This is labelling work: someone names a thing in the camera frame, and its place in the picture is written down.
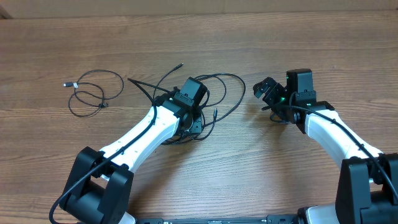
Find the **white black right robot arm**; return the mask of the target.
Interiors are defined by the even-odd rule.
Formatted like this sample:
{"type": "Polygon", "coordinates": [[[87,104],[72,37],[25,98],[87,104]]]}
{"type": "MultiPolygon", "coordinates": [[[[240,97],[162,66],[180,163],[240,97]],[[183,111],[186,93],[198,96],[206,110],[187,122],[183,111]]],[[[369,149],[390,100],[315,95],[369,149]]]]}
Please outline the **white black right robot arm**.
{"type": "Polygon", "coordinates": [[[279,123],[296,124],[340,168],[336,199],[300,208],[295,215],[269,215],[267,223],[397,223],[397,154],[369,145],[341,120],[329,103],[317,101],[310,81],[273,78],[253,86],[279,123]]]}

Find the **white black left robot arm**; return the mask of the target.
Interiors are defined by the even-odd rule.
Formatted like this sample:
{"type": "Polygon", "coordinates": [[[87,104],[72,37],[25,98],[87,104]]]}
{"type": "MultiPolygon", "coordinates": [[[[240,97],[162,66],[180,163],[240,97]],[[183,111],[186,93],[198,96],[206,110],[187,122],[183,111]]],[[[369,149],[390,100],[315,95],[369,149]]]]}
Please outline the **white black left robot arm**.
{"type": "Polygon", "coordinates": [[[56,204],[81,223],[135,223],[127,212],[134,173],[163,142],[197,128],[201,99],[189,93],[158,96],[117,141],[99,151],[83,148],[56,204]]]}

